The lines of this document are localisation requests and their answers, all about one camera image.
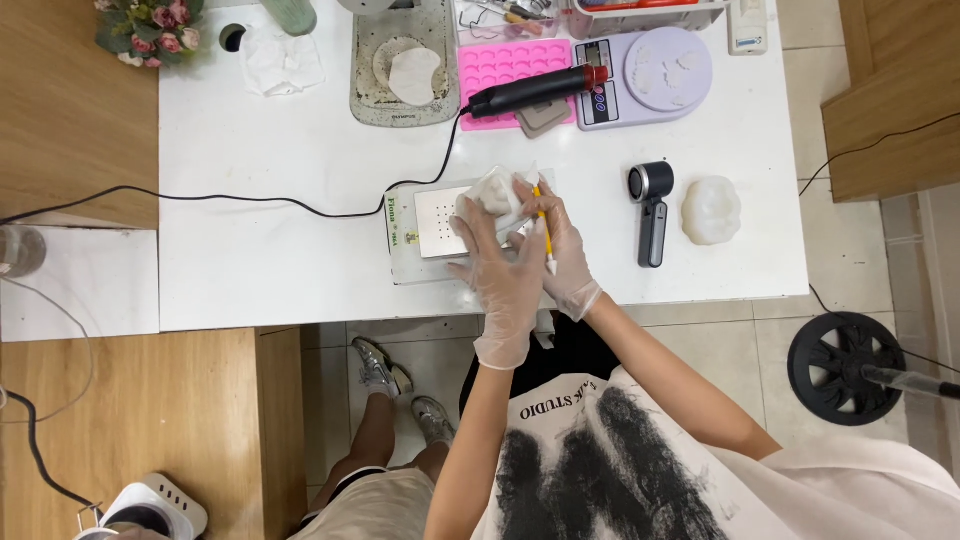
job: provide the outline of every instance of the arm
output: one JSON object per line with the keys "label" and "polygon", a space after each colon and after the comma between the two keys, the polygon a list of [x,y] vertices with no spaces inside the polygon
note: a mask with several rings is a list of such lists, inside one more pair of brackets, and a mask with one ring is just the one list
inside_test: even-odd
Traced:
{"label": "arm", "polygon": [[470,538],[483,516],[507,429],[513,370],[480,366],[430,503],[425,539]]}
{"label": "arm", "polygon": [[697,441],[757,460],[781,450],[746,411],[641,328],[607,293],[584,320],[663,412]]}
{"label": "arm", "polygon": [[490,502],[507,429],[510,386],[514,370],[530,351],[546,263],[542,219],[523,242],[516,263],[510,263],[496,240],[492,216],[470,199],[464,207],[467,221],[454,217],[450,227],[463,238],[471,266],[447,267],[476,291],[487,320],[473,344],[480,360],[477,378],[427,514],[423,537],[428,539],[470,538]]}
{"label": "arm", "polygon": [[586,320],[620,360],[627,373],[681,428],[703,444],[762,459],[777,450],[774,441],[742,408],[686,365],[620,309],[590,275],[583,238],[570,223],[564,202],[540,182],[544,197],[526,188],[516,194],[524,213],[545,211],[558,262],[543,288],[574,321]]}

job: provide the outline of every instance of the silver sneaker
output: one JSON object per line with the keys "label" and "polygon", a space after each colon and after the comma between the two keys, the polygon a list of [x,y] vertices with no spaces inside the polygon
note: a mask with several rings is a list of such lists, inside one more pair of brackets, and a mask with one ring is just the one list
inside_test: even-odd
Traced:
{"label": "silver sneaker", "polygon": [[360,354],[363,367],[360,368],[360,382],[364,385],[382,384],[390,391],[390,397],[396,399],[414,391],[410,372],[401,365],[394,364],[390,356],[379,345],[366,337],[355,337],[350,345]]}
{"label": "silver sneaker", "polygon": [[420,396],[410,403],[410,410],[414,413],[417,425],[423,432],[426,445],[430,446],[437,441],[444,441],[447,445],[453,442],[457,431],[450,424],[446,410],[440,402],[433,398]]}

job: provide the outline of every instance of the power strip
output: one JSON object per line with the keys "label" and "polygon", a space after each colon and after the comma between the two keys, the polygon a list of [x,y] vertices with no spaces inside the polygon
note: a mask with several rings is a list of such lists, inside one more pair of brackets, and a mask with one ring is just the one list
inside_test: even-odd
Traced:
{"label": "power strip", "polygon": [[733,0],[727,7],[731,56],[759,56],[767,52],[766,0]]}

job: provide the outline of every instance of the pink silicone mold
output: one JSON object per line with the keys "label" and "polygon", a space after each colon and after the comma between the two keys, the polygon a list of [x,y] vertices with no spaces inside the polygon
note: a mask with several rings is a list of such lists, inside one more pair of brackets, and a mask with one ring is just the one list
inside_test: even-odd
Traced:
{"label": "pink silicone mold", "polygon": [[[465,107],[470,96],[490,86],[512,83],[548,71],[557,71],[573,65],[570,42],[566,39],[540,39],[517,43],[476,45],[457,51],[460,71],[460,103]],[[573,97],[567,98],[573,110]],[[576,121],[576,114],[564,120]],[[460,120],[465,132],[518,128],[520,123],[511,112],[488,118],[473,118],[467,114]]]}

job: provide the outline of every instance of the digital kitchen scale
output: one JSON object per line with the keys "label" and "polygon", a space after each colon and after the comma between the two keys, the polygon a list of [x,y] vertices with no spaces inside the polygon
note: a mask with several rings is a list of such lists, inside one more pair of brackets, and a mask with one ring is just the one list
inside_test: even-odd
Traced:
{"label": "digital kitchen scale", "polygon": [[606,66],[610,79],[577,99],[584,131],[671,122],[707,99],[713,62],[696,34],[680,28],[622,34],[578,43],[577,65]]}

